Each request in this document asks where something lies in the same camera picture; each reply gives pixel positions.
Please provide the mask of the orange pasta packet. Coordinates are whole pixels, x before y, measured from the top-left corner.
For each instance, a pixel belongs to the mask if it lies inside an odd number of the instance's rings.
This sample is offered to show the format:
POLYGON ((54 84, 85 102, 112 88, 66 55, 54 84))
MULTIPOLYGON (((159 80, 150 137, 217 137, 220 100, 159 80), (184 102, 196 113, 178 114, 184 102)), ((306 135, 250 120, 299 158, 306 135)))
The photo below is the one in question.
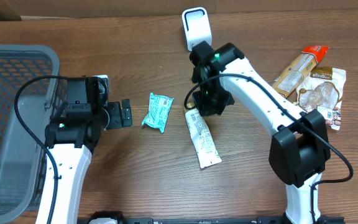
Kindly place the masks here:
POLYGON ((329 47, 311 45, 305 47, 299 56, 284 69, 273 83, 273 88, 284 98, 288 98, 324 58, 329 47))

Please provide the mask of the teal snack packet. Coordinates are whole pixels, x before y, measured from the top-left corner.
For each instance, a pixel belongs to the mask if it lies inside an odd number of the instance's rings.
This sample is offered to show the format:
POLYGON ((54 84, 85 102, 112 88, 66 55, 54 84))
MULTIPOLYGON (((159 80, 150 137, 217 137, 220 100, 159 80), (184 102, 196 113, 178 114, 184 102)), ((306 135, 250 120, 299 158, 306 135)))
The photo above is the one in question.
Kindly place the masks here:
POLYGON ((152 92, 149 97, 149 112, 142 121, 142 125, 159 129, 163 134, 172 107, 174 98, 163 95, 155 95, 152 92))

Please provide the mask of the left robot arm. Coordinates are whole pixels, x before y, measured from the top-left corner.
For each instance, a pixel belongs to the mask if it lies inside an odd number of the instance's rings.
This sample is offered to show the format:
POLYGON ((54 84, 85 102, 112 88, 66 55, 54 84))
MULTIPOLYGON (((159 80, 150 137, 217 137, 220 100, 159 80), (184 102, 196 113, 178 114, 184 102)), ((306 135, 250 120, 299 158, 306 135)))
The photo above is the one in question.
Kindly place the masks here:
POLYGON ((110 102, 107 75, 67 82, 67 98, 45 128, 51 153, 37 223, 76 223, 86 171, 102 131, 132 126, 128 99, 110 102))

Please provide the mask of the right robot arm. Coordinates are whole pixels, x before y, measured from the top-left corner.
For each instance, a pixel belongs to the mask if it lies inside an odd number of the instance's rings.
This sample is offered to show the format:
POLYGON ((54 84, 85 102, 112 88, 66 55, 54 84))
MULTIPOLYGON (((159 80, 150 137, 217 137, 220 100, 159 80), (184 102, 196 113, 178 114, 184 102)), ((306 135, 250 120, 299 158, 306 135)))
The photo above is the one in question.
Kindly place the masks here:
POLYGON ((268 161, 287 191, 284 221, 322 223, 318 181, 331 157, 323 116, 276 92, 232 43, 214 50, 202 41, 192 48, 190 61, 196 87, 188 96, 201 116, 222 114, 240 100, 271 136, 268 161))

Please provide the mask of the white tube with gold cap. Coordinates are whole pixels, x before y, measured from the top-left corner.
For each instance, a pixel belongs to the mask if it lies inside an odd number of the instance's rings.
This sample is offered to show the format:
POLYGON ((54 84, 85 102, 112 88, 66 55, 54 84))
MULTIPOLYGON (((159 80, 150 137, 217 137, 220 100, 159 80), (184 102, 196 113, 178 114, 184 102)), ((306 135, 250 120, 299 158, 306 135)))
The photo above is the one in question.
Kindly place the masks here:
POLYGON ((199 160, 200 169, 222 162, 208 125, 200 112, 196 108, 185 109, 185 119, 199 160))

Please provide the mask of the beige Pantree snack bag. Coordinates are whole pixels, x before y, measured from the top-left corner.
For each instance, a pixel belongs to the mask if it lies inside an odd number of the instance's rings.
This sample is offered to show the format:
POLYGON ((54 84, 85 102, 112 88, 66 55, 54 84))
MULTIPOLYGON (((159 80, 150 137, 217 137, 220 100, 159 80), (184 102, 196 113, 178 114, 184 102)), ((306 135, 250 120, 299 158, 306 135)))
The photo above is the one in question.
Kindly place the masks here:
POLYGON ((296 102, 306 112, 319 111, 326 126, 340 130, 341 105, 346 71, 340 68, 316 67, 296 88, 296 102))

